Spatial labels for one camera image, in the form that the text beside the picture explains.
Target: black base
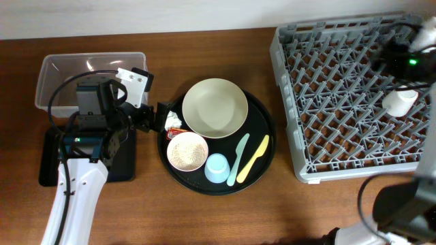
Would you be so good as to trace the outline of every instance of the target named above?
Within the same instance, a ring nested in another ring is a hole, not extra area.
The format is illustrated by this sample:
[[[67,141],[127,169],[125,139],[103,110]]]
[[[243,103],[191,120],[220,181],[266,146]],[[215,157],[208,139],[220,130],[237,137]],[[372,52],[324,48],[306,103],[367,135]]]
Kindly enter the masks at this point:
[[[58,176],[59,134],[52,128],[44,138],[39,182],[42,186],[56,186]],[[135,178],[136,130],[129,131],[129,137],[120,145],[112,162],[107,182],[129,181]]]

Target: black tray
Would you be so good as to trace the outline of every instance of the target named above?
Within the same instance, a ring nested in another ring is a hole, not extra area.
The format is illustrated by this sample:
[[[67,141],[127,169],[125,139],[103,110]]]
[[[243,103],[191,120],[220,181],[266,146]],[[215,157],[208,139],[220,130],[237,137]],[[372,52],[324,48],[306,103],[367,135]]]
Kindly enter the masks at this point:
[[[233,167],[233,164],[236,160],[236,147],[238,146],[240,139],[242,139],[246,133],[249,133],[250,137],[245,145],[243,155],[240,159],[238,173],[245,166],[245,164],[248,163],[254,152],[258,149],[265,135],[269,135],[270,141],[264,155],[256,159],[256,162],[242,184],[239,184],[237,181],[235,181],[233,186],[228,186],[226,182],[221,184],[213,184],[212,182],[209,182],[204,175],[204,165],[200,169],[191,172],[179,171],[171,166],[166,154],[168,143],[170,143],[170,141],[166,139],[166,131],[163,131],[157,137],[159,155],[166,169],[182,185],[202,194],[227,195],[241,191],[252,185],[268,169],[271,161],[273,160],[276,148],[275,126],[271,115],[268,113],[262,103],[260,103],[260,101],[250,93],[244,91],[244,94],[248,100],[248,116],[244,125],[229,137],[217,140],[206,138],[209,148],[209,155],[213,153],[221,153],[227,158],[230,167]],[[182,102],[184,97],[185,95],[179,97],[173,103],[171,110],[176,112],[177,116],[182,120],[182,129],[191,131],[182,115]]]
[[[59,134],[50,128],[44,138],[44,149],[42,151],[40,177],[42,186],[56,186],[58,177],[58,149]],[[106,182],[130,181],[135,178],[136,164],[136,130],[129,130],[129,137],[120,145],[115,154],[112,167],[109,170]]]

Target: white wall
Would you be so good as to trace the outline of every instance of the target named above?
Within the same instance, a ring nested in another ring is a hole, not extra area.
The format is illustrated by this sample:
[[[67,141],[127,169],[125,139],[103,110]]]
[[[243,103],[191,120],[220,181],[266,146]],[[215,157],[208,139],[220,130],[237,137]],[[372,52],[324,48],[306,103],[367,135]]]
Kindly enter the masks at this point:
[[[304,20],[419,11],[434,6],[431,1],[2,0],[0,39],[275,27]]]

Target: blue cup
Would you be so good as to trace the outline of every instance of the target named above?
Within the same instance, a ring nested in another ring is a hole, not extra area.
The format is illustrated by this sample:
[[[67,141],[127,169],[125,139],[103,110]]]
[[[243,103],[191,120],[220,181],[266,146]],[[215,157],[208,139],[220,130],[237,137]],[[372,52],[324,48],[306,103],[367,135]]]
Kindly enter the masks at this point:
[[[204,168],[204,174],[210,182],[215,184],[226,181],[230,175],[230,166],[226,157],[219,153],[209,156]]]

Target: white cup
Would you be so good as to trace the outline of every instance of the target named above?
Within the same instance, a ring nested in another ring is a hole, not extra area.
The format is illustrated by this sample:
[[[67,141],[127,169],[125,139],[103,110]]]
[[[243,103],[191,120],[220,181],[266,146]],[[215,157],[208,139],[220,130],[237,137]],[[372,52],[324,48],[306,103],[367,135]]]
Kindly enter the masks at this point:
[[[388,109],[387,113],[394,117],[406,115],[410,110],[415,100],[418,98],[418,92],[415,90],[409,91],[392,91],[384,97],[381,105]]]
[[[226,181],[230,175],[230,166],[226,157],[219,153],[209,156],[204,168],[204,174],[212,183],[219,184]]]

